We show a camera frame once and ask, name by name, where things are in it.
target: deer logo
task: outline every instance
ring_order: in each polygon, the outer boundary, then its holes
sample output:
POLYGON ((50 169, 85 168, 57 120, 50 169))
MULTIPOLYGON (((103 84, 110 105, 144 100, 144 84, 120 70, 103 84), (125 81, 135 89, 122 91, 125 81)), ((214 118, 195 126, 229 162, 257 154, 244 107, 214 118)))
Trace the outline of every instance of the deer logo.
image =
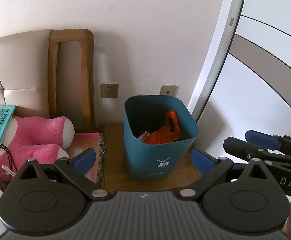
POLYGON ((165 160, 163 160, 163 161, 157 159, 157 162, 160 162, 158 168, 167 166, 169 164, 169 162, 165 162, 165 161, 167 161, 168 159, 170 159, 170 157, 165 159, 165 160))

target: trash can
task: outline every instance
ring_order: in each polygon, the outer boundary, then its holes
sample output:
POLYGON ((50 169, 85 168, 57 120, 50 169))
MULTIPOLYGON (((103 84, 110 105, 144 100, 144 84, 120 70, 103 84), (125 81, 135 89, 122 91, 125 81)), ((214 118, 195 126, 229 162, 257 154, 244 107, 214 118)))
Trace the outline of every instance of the trash can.
POLYGON ((147 181, 167 176, 187 152, 199 129, 186 106, 166 95, 134 96, 124 104, 123 144, 129 177, 147 181), (137 140, 141 131, 154 132, 165 125, 166 114, 177 113, 181 138, 171 143, 150 145, 137 140))

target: wooden nightstand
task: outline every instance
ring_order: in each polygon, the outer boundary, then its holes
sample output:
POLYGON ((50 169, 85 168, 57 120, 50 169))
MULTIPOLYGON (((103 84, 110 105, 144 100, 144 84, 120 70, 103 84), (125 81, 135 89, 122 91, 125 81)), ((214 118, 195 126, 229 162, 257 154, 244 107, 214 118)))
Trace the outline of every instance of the wooden nightstand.
POLYGON ((106 147, 100 186, 111 193, 115 190, 162 191, 183 188, 201 176, 192 165, 188 151, 168 176, 146 182, 132 181, 123 157, 123 124, 107 123, 100 127, 100 132, 104 133, 106 147))

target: wall outlet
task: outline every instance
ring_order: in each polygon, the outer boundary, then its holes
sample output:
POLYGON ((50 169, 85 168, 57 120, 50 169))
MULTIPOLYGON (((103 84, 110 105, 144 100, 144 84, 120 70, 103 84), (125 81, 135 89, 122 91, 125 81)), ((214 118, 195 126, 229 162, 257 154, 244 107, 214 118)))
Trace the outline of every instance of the wall outlet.
POLYGON ((178 86, 162 85, 160 95, 168 95, 174 97, 176 95, 178 86))
POLYGON ((119 84, 118 83, 101 83, 100 96, 101 98, 118 98, 119 84))

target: beige leather headboard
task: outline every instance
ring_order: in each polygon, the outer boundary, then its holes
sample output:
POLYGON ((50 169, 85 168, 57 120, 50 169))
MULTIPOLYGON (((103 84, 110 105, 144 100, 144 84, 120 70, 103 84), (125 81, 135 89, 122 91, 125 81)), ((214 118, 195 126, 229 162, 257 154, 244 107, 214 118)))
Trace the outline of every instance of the beige leather headboard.
POLYGON ((86 29, 52 29, 0 38, 0 106, 15 105, 15 115, 57 117, 57 82, 62 41, 81 44, 81 95, 84 127, 95 131, 93 103, 94 38, 86 29))

